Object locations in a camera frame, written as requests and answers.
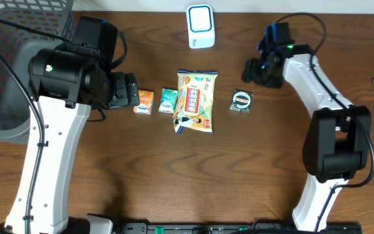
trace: wooden table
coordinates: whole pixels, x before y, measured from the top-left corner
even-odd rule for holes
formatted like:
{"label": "wooden table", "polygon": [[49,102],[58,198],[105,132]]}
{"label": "wooden table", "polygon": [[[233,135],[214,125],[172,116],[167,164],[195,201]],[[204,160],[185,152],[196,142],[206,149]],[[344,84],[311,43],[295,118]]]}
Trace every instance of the wooden table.
{"label": "wooden table", "polygon": [[[302,147],[310,117],[293,88],[268,89],[240,80],[245,61],[280,14],[215,14],[216,44],[188,47],[183,13],[76,12],[105,18],[125,32],[129,53],[118,68],[138,75],[155,91],[150,116],[111,110],[103,123],[87,123],[81,135],[69,191],[69,213],[103,213],[150,222],[252,222],[285,219],[297,205],[307,172]],[[338,90],[372,114],[374,142],[374,16],[322,15],[329,37],[318,53]],[[296,42],[314,47],[319,25],[291,20]],[[117,45],[116,57],[121,55]],[[177,88],[177,69],[218,70],[214,134],[174,132],[171,115],[158,113],[161,89]],[[249,114],[229,110],[234,89],[255,96]],[[0,222],[19,186],[26,146],[0,143]],[[369,165],[350,183],[363,180]],[[330,221],[360,222],[374,233],[374,180],[345,189]]]}

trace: white wall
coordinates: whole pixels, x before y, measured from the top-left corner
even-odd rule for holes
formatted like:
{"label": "white wall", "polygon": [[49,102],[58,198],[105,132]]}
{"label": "white wall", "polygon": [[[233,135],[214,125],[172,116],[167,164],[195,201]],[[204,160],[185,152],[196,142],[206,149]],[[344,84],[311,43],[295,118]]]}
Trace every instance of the white wall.
{"label": "white wall", "polygon": [[74,0],[73,10],[184,12],[208,3],[214,12],[374,14],[374,0]]}

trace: white rectangular device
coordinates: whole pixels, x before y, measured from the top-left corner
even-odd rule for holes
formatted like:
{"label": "white rectangular device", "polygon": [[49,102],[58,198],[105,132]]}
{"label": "white rectangular device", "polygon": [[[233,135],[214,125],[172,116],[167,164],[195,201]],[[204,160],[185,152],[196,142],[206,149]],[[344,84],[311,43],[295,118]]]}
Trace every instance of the white rectangular device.
{"label": "white rectangular device", "polygon": [[192,49],[214,45],[214,22],[212,7],[207,4],[187,8],[188,44]]}

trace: wooden surface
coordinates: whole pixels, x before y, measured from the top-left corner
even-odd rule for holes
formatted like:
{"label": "wooden surface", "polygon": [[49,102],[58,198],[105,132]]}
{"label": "wooden surface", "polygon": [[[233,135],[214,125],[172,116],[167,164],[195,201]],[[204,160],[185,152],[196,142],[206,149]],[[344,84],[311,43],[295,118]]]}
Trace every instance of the wooden surface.
{"label": "wooden surface", "polygon": [[[264,27],[280,14],[215,14],[216,44],[201,50],[188,47],[182,13],[85,14],[125,32],[129,53],[118,70],[136,73],[140,88],[154,90],[155,106],[150,116],[111,110],[105,122],[86,124],[71,178],[70,215],[103,213],[150,222],[290,216],[307,175],[301,150],[310,118],[290,85],[273,90],[240,80],[245,61],[258,57]],[[321,17],[329,30],[318,53],[321,66],[345,97],[368,106],[374,142],[374,16]],[[317,44],[317,23],[305,17],[291,22],[297,42]],[[118,45],[116,57],[120,54]],[[158,113],[161,89],[177,88],[179,68],[219,71],[213,135],[190,129],[177,135],[171,115]],[[235,88],[255,95],[249,114],[229,110]],[[14,202],[25,150],[0,143],[0,222]],[[368,169],[350,183],[363,180]],[[343,190],[329,220],[360,222],[364,233],[374,233],[374,180]]]}

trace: basket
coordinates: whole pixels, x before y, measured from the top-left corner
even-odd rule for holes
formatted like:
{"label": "basket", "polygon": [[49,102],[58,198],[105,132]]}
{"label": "basket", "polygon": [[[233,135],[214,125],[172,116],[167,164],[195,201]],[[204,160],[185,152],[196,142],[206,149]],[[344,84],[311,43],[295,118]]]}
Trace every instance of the basket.
{"label": "basket", "polygon": [[[0,18],[71,39],[73,0],[0,0]],[[0,53],[29,89],[28,63],[43,48],[60,42],[0,23]],[[30,128],[27,100],[0,61],[0,141],[26,144]]]}

